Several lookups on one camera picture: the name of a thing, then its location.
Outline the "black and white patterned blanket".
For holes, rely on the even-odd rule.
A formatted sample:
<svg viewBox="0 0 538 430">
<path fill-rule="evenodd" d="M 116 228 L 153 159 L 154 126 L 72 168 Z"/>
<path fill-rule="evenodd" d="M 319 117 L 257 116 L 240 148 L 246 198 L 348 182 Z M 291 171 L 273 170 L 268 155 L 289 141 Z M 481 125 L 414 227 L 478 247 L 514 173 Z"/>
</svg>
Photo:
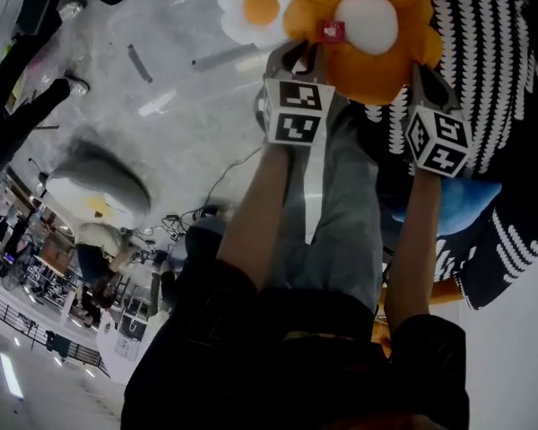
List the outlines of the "black and white patterned blanket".
<svg viewBox="0 0 538 430">
<path fill-rule="evenodd" d="M 538 0 L 432 0 L 438 71 L 473 132 L 463 178 L 500 192 L 465 230 L 441 233 L 436 280 L 482 309 L 538 260 Z"/>
</svg>

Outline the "person's black printed shirt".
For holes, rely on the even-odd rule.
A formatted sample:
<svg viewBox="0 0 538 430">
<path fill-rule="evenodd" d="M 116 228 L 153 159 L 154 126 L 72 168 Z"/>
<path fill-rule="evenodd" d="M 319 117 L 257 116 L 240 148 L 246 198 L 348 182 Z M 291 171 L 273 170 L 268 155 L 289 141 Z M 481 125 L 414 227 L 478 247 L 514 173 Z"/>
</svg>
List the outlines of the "person's black printed shirt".
<svg viewBox="0 0 538 430">
<path fill-rule="evenodd" d="M 468 430 L 464 331 L 429 310 L 387 358 L 373 319 L 344 293 L 258 289 L 203 262 L 178 279 L 120 430 Z"/>
</svg>

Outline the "clear plastic storage box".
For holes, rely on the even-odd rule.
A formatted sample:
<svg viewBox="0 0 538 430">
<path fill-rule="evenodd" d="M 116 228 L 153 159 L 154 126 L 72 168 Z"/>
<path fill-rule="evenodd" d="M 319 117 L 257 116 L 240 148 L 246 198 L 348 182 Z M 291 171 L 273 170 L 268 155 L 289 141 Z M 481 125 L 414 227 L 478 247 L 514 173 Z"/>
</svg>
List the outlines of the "clear plastic storage box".
<svg viewBox="0 0 538 430">
<path fill-rule="evenodd" d="M 256 88 L 271 50 L 221 28 L 217 0 L 126 0 L 108 19 L 105 72 L 135 116 L 152 118 Z"/>
</svg>

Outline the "orange sofa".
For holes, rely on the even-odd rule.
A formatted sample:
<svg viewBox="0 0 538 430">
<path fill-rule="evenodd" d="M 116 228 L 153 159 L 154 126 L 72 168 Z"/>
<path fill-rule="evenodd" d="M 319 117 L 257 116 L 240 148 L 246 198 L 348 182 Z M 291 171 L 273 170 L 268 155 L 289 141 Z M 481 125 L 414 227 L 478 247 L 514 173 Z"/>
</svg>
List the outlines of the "orange sofa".
<svg viewBox="0 0 538 430">
<path fill-rule="evenodd" d="M 373 323 L 373 331 L 371 340 L 379 344 L 385 356 L 390 358 L 392 349 L 391 349 L 391 340 L 388 324 L 386 322 L 386 316 L 384 314 L 384 303 L 386 299 L 386 288 L 381 288 L 380 303 L 378 313 L 375 316 L 375 321 Z M 464 296 L 457 286 L 454 279 L 447 279 L 443 281 L 436 282 L 433 285 L 432 293 L 430 297 L 430 305 L 444 305 L 448 303 L 453 303 L 461 301 L 464 299 Z"/>
</svg>

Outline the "person's grey jeans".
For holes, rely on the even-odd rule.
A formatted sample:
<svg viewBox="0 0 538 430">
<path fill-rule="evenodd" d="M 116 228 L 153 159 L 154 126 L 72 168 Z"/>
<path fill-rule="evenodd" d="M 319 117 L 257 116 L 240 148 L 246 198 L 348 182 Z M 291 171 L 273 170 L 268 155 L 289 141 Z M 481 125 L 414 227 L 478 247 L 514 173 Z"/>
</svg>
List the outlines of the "person's grey jeans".
<svg viewBox="0 0 538 430">
<path fill-rule="evenodd" d="M 334 102 L 326 131 L 322 210 L 310 243 L 305 240 L 304 193 L 310 150 L 290 149 L 283 215 L 268 284 L 341 292 L 375 311 L 383 258 L 377 163 L 360 147 L 347 100 Z"/>
</svg>

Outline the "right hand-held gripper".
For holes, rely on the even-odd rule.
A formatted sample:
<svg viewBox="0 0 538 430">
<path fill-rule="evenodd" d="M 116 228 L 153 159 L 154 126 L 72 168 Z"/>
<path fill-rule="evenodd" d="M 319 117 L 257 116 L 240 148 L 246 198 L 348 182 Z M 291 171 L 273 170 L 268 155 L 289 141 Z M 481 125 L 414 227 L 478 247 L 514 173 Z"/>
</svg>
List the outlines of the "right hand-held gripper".
<svg viewBox="0 0 538 430">
<path fill-rule="evenodd" d="M 410 92 L 404 137 L 413 161 L 439 176 L 457 176 L 472 152 L 472 130 L 455 91 L 440 73 L 416 64 Z"/>
</svg>

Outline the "orange flower cushion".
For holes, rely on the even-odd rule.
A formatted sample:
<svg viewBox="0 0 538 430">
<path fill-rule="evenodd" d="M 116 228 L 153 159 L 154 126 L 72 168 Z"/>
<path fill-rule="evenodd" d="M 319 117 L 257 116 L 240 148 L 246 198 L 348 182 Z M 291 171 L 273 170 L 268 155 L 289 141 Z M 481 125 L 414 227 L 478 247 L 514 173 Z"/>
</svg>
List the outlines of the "orange flower cushion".
<svg viewBox="0 0 538 430">
<path fill-rule="evenodd" d="M 348 22 L 342 42 L 325 41 L 319 24 L 342 20 L 338 12 L 342 1 L 292 0 L 283 15 L 289 38 L 323 47 L 326 82 L 339 93 L 365 105 L 388 105 L 410 82 L 415 64 L 437 66 L 443 42 L 430 27 L 434 14 L 431 0 L 387 0 L 395 9 L 397 33 L 391 46 L 380 54 L 370 54 L 351 41 Z"/>
</svg>

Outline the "person's right forearm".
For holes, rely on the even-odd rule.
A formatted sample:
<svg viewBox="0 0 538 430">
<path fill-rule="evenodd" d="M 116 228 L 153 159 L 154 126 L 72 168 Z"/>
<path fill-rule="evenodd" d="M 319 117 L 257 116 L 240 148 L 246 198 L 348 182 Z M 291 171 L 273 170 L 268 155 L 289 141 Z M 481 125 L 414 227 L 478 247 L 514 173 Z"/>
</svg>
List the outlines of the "person's right forearm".
<svg viewBox="0 0 538 430">
<path fill-rule="evenodd" d="M 407 319 L 429 312 L 440 198 L 439 176 L 418 168 L 388 275 L 384 311 L 391 334 Z"/>
</svg>

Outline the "blue star cushion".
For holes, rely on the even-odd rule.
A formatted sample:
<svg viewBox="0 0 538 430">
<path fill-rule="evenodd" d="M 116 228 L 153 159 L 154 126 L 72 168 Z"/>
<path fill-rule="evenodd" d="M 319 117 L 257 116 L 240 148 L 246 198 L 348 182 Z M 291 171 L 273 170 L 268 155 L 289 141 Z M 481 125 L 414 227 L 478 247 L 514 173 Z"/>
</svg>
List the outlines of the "blue star cushion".
<svg viewBox="0 0 538 430">
<path fill-rule="evenodd" d="M 414 177 L 414 181 L 418 178 L 440 185 L 438 218 L 435 227 L 430 229 L 433 238 L 454 235 L 469 228 L 502 190 L 499 182 L 429 176 L 424 170 Z"/>
</svg>

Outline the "round fried egg pouf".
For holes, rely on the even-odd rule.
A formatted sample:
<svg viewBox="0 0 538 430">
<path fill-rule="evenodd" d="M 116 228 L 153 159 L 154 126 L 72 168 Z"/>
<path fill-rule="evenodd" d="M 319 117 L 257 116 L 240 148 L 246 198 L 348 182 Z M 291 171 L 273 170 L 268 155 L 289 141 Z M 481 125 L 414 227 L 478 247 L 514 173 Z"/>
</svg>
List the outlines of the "round fried egg pouf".
<svg viewBox="0 0 538 430">
<path fill-rule="evenodd" d="M 46 177 L 49 206 L 76 225 L 97 223 L 132 230 L 142 225 L 151 197 L 139 177 L 113 153 L 76 139 Z"/>
</svg>

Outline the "person's left forearm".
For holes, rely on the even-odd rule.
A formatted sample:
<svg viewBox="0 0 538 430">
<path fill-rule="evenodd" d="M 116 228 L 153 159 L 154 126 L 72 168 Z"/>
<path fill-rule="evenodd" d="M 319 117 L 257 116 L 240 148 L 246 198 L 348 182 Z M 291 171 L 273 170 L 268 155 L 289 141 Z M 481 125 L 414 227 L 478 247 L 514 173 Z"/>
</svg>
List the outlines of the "person's left forearm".
<svg viewBox="0 0 538 430">
<path fill-rule="evenodd" d="M 217 258 L 262 288 L 271 269 L 282 219 L 290 155 L 267 143 L 247 192 L 226 227 Z"/>
</svg>

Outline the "white flower cushion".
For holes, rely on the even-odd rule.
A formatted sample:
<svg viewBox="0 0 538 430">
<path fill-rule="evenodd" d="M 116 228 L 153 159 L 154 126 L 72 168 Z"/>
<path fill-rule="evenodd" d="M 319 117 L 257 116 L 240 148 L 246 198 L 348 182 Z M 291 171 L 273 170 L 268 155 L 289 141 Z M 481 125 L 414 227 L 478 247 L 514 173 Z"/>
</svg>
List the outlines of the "white flower cushion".
<svg viewBox="0 0 538 430">
<path fill-rule="evenodd" d="M 240 45 L 258 48 L 284 43 L 288 36 L 283 15 L 292 0 L 217 0 L 222 10 L 221 28 Z"/>
</svg>

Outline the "black metal railing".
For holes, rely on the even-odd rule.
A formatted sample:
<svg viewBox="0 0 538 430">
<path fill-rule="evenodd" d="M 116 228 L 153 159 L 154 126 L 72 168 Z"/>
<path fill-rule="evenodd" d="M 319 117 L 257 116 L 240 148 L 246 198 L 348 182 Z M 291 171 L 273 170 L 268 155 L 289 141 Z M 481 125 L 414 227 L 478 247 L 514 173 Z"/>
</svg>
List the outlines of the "black metal railing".
<svg viewBox="0 0 538 430">
<path fill-rule="evenodd" d="M 31 345 L 39 344 L 48 351 L 56 352 L 61 358 L 71 358 L 84 365 L 95 366 L 104 375 L 109 376 L 101 354 L 74 342 L 44 325 L 31 319 L 14 305 L 0 297 L 0 320 L 31 341 Z"/>
</svg>

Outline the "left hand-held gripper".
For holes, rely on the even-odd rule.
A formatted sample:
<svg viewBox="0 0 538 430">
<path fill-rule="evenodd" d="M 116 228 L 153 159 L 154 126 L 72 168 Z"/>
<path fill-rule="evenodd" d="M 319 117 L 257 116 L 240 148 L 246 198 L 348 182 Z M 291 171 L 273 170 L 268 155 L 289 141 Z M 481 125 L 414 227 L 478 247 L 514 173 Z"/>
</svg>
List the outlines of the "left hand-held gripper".
<svg viewBox="0 0 538 430">
<path fill-rule="evenodd" d="M 254 101 L 257 122 L 273 144 L 311 146 L 326 121 L 335 87 L 326 83 L 323 46 L 289 42 L 268 57 Z"/>
</svg>

